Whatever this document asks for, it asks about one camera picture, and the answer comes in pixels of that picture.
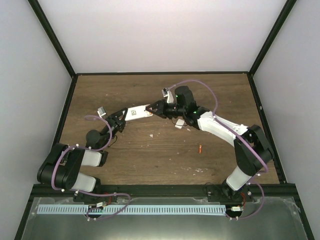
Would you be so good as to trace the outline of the white remote control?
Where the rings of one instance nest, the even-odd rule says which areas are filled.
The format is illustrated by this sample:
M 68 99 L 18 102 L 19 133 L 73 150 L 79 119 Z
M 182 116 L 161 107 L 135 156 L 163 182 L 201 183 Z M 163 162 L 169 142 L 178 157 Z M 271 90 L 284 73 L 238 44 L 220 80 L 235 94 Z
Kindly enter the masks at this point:
M 146 106 L 147 105 L 140 105 L 140 106 L 135 106 L 135 107 L 128 108 L 128 112 L 127 112 L 127 115 L 126 115 L 126 118 L 125 118 L 126 122 L 152 117 L 152 116 L 149 116 L 148 115 L 149 112 L 146 111 Z

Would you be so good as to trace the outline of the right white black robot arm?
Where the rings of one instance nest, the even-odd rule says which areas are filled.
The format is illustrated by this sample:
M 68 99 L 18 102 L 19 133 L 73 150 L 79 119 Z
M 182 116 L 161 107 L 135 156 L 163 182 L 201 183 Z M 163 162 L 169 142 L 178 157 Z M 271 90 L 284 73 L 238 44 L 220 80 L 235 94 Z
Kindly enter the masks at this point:
M 213 134 L 234 148 L 236 168 L 221 187 L 225 200 L 236 200 L 254 176 L 268 172 L 267 164 L 273 160 L 274 151 L 260 126 L 236 124 L 217 116 L 197 104 L 188 86 L 179 86 L 174 92 L 164 88 L 162 94 L 163 99 L 146 106 L 146 111 L 163 119 L 181 117 L 188 126 Z

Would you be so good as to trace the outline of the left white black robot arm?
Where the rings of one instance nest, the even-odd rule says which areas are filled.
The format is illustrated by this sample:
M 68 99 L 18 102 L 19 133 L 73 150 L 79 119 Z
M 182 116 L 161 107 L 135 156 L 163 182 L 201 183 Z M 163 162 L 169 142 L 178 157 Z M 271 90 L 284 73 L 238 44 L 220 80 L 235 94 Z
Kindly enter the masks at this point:
M 96 177 L 80 172 L 80 168 L 102 167 L 107 160 L 110 142 L 121 133 L 126 126 L 128 108 L 123 108 L 111 115 L 105 116 L 104 109 L 98 109 L 99 115 L 87 115 L 87 121 L 102 121 L 105 126 L 102 130 L 90 130 L 86 134 L 86 145 L 80 146 L 56 143 L 49 152 L 37 172 L 37 181 L 50 185 L 54 190 L 72 190 L 84 192 L 89 201 L 97 202 L 102 196 L 99 187 L 100 180 Z

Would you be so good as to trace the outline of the white battery cover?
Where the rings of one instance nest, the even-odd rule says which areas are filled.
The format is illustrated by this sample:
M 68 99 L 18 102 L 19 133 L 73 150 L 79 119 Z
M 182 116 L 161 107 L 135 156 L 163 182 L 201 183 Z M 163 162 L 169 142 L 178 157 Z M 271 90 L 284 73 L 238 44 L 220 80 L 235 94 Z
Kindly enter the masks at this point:
M 174 124 L 174 126 L 177 128 L 177 129 L 182 129 L 182 127 L 185 125 L 185 121 L 183 119 L 178 119 L 176 121 L 176 123 Z

